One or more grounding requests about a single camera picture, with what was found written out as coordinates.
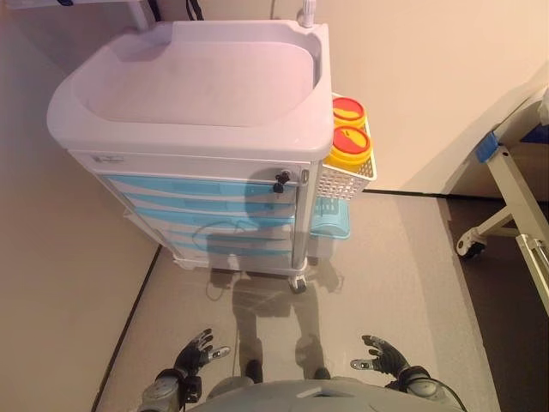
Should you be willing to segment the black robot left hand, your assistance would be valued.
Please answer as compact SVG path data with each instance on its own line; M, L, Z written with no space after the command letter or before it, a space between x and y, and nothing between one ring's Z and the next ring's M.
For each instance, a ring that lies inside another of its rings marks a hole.
M231 349L228 346L215 348L213 331L208 328L192 338L180 351L174 362L174 368L181 371L185 377L196 376L202 367L228 356Z

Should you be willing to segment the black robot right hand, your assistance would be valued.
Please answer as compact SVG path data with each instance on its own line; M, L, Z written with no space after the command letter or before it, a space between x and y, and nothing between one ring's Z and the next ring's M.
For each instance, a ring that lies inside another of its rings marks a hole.
M371 358L351 360L352 369L375 371L398 379L400 374L410 367L404 355L389 342L371 335L364 335L361 338L364 345L370 347L368 353Z

